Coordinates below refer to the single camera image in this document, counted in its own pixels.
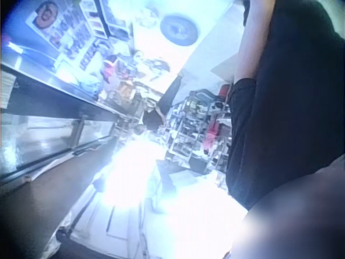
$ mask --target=hanging merchandise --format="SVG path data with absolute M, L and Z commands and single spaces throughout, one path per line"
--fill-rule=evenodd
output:
M 73 5 L 61 8 L 54 1 L 44 1 L 26 24 L 70 60 L 77 58 L 91 38 L 81 10 Z
M 93 0 L 84 0 L 80 2 L 80 8 L 87 20 L 92 33 L 99 38 L 107 39 L 107 34 L 104 29 L 104 25 L 101 21 L 100 15 L 97 11 L 97 7 Z
M 59 10 L 56 3 L 45 1 L 37 8 L 37 17 L 34 19 L 33 23 L 39 29 L 46 29 L 55 22 L 58 12 Z
M 155 9 L 143 8 L 136 15 L 136 22 L 147 29 L 151 29 L 159 23 L 157 13 Z
M 195 24 L 180 16 L 166 16 L 161 21 L 162 34 L 179 46 L 190 46 L 198 40 L 199 33 Z

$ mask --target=red item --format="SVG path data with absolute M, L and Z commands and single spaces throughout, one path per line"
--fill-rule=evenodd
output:
M 222 85 L 218 93 L 218 96 L 226 98 L 229 89 L 230 89 L 230 85 Z
M 204 150 L 210 150 L 215 139 L 218 135 L 219 122 L 217 121 L 217 116 L 213 118 L 212 122 L 207 129 L 206 136 L 203 142 Z

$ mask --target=shelving unit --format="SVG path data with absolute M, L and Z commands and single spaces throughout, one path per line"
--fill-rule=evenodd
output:
M 107 39 L 108 37 L 97 12 L 95 2 L 93 0 L 82 0 L 79 5 L 93 35 L 102 39 Z
M 206 112 L 203 114 L 203 118 L 191 116 L 192 113 L 197 113 L 198 107 L 201 106 L 203 106 L 206 110 Z M 201 142 L 199 140 L 199 136 L 207 125 L 206 119 L 210 106 L 211 103 L 203 102 L 197 97 L 189 95 L 185 101 L 173 107 L 172 111 L 168 115 L 168 118 L 171 121 L 171 118 L 175 117 L 175 120 L 168 128 L 175 129 L 178 120 L 179 125 L 175 139 L 170 146 L 168 145 L 169 153 L 180 156 L 186 160 L 191 158 L 195 146 L 198 142 Z

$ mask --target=glass panel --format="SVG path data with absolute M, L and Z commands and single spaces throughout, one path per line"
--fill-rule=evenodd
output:
M 86 120 L 79 145 L 83 145 L 109 135 L 113 122 Z
M 68 149 L 72 121 L 1 114 L 1 175 Z

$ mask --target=ceiling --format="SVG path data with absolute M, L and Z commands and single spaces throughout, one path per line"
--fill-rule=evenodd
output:
M 231 78 L 244 31 L 243 12 L 241 1 L 235 1 L 198 45 L 182 70 L 184 77 L 174 104 L 194 90 L 205 88 L 218 94 L 225 80 Z

